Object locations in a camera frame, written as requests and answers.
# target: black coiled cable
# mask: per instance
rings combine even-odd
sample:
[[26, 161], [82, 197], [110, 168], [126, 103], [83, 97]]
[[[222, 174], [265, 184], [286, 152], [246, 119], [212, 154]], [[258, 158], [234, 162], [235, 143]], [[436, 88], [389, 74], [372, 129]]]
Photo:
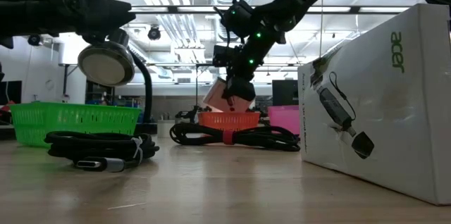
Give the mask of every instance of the black coiled cable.
[[[137, 144], [133, 138], [142, 143]], [[148, 134], [50, 132], [44, 141], [51, 144], [49, 155], [68, 158], [74, 165], [92, 171], [118, 172], [135, 167], [160, 149]]]
[[[190, 133], [203, 135], [201, 137], [188, 137], [187, 135]], [[222, 130], [190, 123], [174, 125], [170, 134], [174, 142], [189, 146], [221, 143], [224, 135]], [[232, 143], [281, 151], [300, 151], [301, 149], [298, 145], [298, 136], [284, 128], [274, 126], [256, 127], [233, 132]]]

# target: green basket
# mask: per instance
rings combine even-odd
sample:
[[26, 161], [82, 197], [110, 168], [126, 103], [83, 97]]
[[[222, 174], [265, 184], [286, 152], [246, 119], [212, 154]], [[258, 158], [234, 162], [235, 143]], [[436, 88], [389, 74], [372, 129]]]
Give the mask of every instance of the green basket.
[[117, 132], [131, 135], [140, 110], [114, 106], [34, 102], [11, 105], [16, 139], [24, 145], [49, 148], [48, 132]]

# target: acer box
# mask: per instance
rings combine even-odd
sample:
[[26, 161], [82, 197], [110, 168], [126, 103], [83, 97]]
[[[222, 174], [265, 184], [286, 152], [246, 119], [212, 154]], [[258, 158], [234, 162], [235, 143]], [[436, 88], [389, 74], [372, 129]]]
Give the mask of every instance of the acer box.
[[302, 159], [451, 204], [449, 15], [413, 6], [301, 66]]

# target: red plastic basket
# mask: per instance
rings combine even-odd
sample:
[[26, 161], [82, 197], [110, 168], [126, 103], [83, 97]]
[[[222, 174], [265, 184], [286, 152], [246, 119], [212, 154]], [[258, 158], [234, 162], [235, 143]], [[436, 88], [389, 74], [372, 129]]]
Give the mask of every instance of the red plastic basket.
[[239, 131], [256, 127], [260, 113], [204, 112], [199, 114], [199, 124], [219, 130]]

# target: table surface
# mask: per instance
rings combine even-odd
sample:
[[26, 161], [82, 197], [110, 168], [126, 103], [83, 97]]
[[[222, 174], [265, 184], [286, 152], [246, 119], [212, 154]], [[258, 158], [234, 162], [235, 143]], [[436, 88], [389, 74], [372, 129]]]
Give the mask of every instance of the table surface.
[[76, 170], [0, 142], [2, 223], [451, 223], [451, 208], [301, 162], [299, 153], [178, 146], [123, 173]]

